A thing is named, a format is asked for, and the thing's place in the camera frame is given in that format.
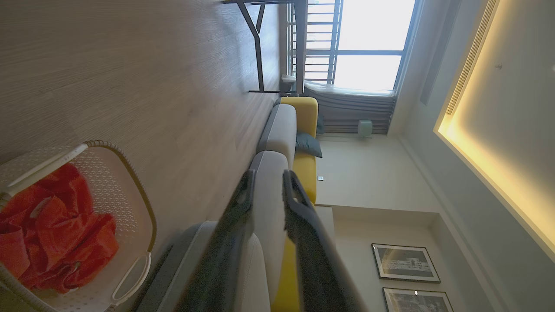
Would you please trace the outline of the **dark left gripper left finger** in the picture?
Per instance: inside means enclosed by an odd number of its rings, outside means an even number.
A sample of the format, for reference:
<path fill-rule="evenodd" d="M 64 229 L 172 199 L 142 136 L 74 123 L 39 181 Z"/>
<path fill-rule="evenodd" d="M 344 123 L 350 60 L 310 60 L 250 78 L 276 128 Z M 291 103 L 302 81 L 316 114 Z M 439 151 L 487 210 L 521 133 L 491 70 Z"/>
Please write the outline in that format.
<path fill-rule="evenodd" d="M 255 176 L 253 169 L 242 175 L 175 306 L 177 312 L 240 310 L 239 275 L 245 242 L 252 234 Z"/>

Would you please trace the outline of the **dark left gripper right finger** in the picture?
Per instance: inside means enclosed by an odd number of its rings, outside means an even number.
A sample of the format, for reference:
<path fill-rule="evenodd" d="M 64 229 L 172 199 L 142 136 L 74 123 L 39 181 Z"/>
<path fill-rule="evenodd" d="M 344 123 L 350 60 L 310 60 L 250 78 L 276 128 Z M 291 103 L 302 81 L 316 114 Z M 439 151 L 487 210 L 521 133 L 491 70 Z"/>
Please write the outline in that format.
<path fill-rule="evenodd" d="M 295 246 L 302 312 L 366 312 L 368 309 L 307 192 L 291 170 L 283 173 L 285 230 Z"/>

